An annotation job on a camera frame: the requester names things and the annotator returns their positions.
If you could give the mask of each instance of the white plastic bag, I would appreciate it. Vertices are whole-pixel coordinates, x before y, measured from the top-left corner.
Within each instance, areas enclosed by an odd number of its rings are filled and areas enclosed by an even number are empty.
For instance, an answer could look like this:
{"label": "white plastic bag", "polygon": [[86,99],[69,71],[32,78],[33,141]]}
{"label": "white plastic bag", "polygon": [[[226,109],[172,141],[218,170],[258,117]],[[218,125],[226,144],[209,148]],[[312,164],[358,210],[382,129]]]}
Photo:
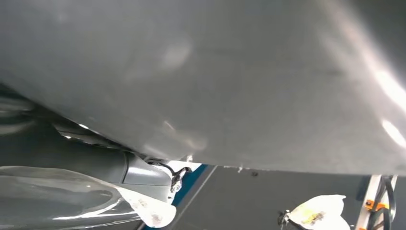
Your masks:
{"label": "white plastic bag", "polygon": [[309,230],[350,230],[341,217],[344,195],[316,196],[295,208],[289,219]]}
{"label": "white plastic bag", "polygon": [[0,167],[0,226],[68,230],[142,219],[160,228],[176,208],[146,195],[64,169]]}

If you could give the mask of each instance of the gray floor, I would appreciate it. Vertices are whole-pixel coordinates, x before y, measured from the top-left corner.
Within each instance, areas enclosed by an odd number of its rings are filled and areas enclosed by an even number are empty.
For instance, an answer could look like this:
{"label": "gray floor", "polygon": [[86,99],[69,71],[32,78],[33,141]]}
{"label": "gray floor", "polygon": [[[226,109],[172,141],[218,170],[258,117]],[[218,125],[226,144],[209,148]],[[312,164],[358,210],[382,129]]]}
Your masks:
{"label": "gray floor", "polygon": [[[269,172],[217,167],[204,182],[213,167],[208,168],[192,188],[178,216],[166,230],[278,230],[278,212],[292,210],[302,202],[318,195],[346,195],[344,219],[355,224],[361,207],[357,193],[362,176]],[[193,198],[193,192],[200,188]],[[406,227],[406,178],[396,184],[397,213],[393,230]],[[132,230],[135,223],[110,226],[103,230]]]}

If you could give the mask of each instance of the cable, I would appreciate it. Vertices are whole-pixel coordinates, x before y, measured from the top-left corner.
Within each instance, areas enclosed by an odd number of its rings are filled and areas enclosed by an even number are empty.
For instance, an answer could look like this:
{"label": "cable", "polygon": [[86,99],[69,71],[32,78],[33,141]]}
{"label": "cable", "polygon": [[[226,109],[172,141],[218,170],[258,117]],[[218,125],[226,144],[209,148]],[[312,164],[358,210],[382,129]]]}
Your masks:
{"label": "cable", "polygon": [[[367,230],[376,230],[380,227],[383,226],[383,230],[390,230],[392,221],[395,218],[396,214],[396,201],[395,201],[395,195],[394,195],[394,190],[392,187],[392,180],[393,176],[382,176],[381,177],[381,182],[379,185],[379,191],[377,192],[375,196],[375,201],[372,206],[371,210],[371,215],[368,220],[368,225],[367,225]],[[389,203],[389,208],[381,208],[379,210],[376,210],[379,202],[382,200],[385,192],[388,194],[388,203]],[[379,217],[383,215],[383,221],[381,221],[379,224],[375,225],[376,221],[379,219]]]}

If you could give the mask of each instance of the gray plastic panel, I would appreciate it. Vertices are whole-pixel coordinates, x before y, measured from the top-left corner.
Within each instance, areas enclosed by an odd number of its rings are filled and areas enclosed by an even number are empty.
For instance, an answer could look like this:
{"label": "gray plastic panel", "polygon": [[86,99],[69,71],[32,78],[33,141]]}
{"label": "gray plastic panel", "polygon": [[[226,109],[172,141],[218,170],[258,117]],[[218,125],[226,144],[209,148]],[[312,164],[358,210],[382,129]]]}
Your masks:
{"label": "gray plastic panel", "polygon": [[143,154],[406,174],[404,0],[2,0],[0,9],[0,80]]}
{"label": "gray plastic panel", "polygon": [[128,153],[128,171],[124,184],[171,186],[171,178],[162,170],[147,164],[138,156]]}

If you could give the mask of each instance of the black wire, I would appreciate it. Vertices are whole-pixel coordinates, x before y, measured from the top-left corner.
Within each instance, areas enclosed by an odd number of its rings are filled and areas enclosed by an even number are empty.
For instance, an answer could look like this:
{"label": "black wire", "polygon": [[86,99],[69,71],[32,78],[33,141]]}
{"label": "black wire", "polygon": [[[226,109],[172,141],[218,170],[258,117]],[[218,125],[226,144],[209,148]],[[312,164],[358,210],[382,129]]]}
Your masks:
{"label": "black wire", "polygon": [[[382,176],[379,184],[379,191],[375,196],[375,201],[372,206],[370,219],[368,220],[367,230],[374,230],[377,226],[383,225],[383,230],[390,230],[392,221],[395,218],[396,213],[396,202],[394,196],[394,190],[392,187],[393,176]],[[382,200],[385,192],[388,194],[389,209],[381,208],[376,210],[379,202]],[[383,221],[377,226],[374,226],[378,218],[383,214]]]}
{"label": "black wire", "polygon": [[171,167],[169,167],[168,165],[165,165],[165,164],[160,163],[160,162],[158,164],[160,164],[160,165],[164,166],[165,168],[169,169],[172,176],[175,175],[175,171]]}

